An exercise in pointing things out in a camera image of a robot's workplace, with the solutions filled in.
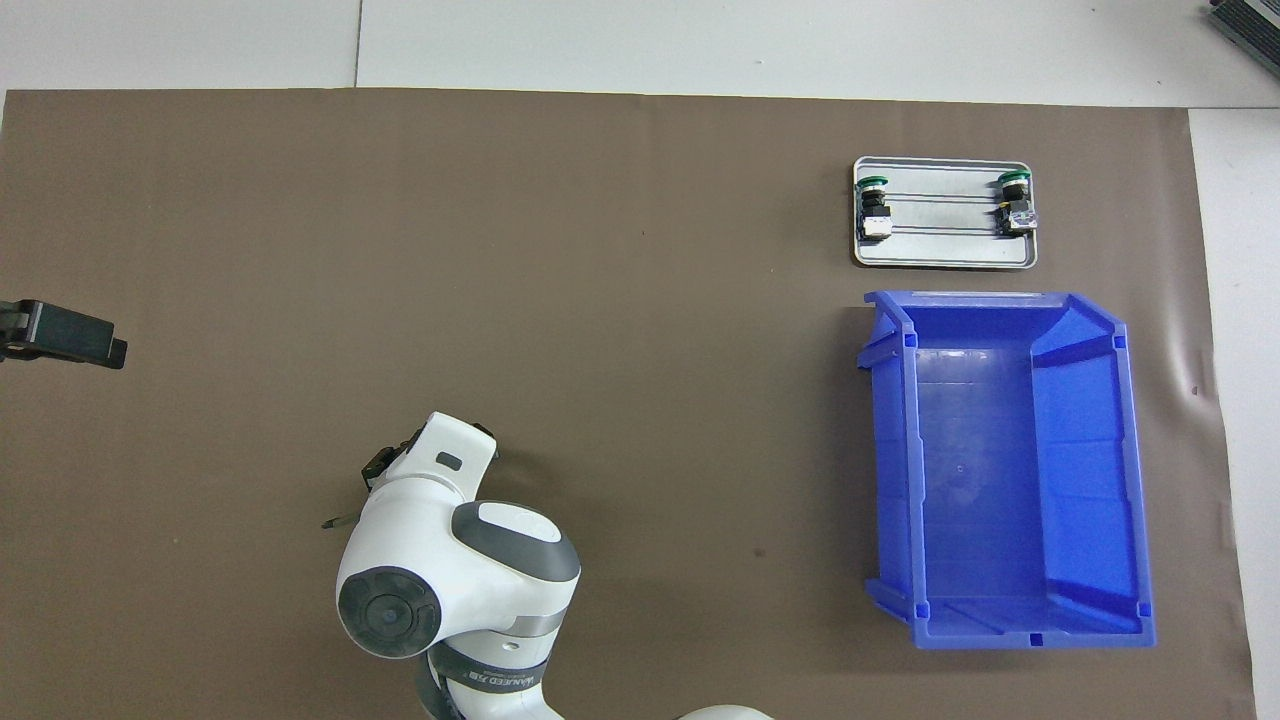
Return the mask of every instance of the metal tray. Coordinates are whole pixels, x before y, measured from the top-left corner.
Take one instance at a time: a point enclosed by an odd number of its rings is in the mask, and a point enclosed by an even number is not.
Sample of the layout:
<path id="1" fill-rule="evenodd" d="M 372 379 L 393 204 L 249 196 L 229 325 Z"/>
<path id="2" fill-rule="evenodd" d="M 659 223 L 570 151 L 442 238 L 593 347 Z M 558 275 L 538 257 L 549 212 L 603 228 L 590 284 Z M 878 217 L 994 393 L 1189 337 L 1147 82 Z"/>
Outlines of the metal tray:
<path id="1" fill-rule="evenodd" d="M 893 234 L 881 241 L 858 237 L 854 192 L 854 258 L 869 266 L 988 268 L 1025 270 L 1036 264 L 1036 233 L 1010 237 L 993 214 L 1000 202 L 996 178 L 1027 170 L 1023 163 L 864 156 L 854 163 L 854 183 L 867 176 L 888 178 L 884 202 L 893 213 Z M 1034 178 L 1030 199 L 1036 201 Z"/>

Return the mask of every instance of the brown paper sheet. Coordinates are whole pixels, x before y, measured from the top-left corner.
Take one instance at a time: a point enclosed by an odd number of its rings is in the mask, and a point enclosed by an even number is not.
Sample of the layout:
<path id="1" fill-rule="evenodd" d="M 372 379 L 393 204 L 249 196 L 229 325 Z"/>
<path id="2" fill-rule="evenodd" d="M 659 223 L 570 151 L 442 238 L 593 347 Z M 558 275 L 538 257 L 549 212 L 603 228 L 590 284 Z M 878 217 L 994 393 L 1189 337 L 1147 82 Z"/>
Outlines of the brown paper sheet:
<path id="1" fill-rule="evenodd" d="M 1187 113 L 466 91 L 10 92 L 0 296 L 123 372 L 0 365 L 0 715 L 421 717 L 343 634 L 357 471 L 431 410 L 585 571 L 568 719 L 1252 717 Z M 860 155 L 1036 170 L 1023 273 L 850 261 Z M 1130 327 L 1160 646 L 925 652 L 877 573 L 881 288 Z"/>

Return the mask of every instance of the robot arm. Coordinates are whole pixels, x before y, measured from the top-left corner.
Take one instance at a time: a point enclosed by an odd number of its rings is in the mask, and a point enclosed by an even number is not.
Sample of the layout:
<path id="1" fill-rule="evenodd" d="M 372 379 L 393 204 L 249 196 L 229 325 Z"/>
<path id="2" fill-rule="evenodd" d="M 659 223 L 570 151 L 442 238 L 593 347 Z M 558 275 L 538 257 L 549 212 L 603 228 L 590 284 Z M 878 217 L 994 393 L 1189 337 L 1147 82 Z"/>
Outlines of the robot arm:
<path id="1" fill-rule="evenodd" d="M 434 413 L 374 457 L 338 569 L 338 616 L 372 655 L 421 656 L 415 684 L 435 720 L 563 720 L 541 679 L 581 564 L 541 514 L 476 501 L 495 451 L 483 429 Z M 685 719 L 768 720 L 736 706 Z"/>

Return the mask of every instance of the empty blue bin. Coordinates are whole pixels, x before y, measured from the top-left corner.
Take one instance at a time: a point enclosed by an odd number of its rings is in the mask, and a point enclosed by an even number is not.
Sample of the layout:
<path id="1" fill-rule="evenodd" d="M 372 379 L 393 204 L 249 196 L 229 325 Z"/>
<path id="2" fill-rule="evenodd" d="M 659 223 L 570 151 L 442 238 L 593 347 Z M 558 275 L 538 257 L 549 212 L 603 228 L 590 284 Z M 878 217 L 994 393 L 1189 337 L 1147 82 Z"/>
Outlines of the empty blue bin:
<path id="1" fill-rule="evenodd" d="M 1057 292 L 867 301 L 876 603 L 922 648 L 1155 644 L 1124 323 Z"/>

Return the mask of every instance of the black bracket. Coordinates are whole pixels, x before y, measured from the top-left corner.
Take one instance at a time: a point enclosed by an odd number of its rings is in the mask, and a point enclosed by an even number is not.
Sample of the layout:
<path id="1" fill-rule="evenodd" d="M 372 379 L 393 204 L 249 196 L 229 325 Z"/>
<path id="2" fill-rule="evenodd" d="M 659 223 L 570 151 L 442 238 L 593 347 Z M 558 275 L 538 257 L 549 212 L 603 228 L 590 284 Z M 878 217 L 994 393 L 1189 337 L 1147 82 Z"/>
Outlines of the black bracket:
<path id="1" fill-rule="evenodd" d="M 119 370 L 129 343 L 115 324 L 40 300 L 0 301 L 0 361 L 52 357 Z"/>

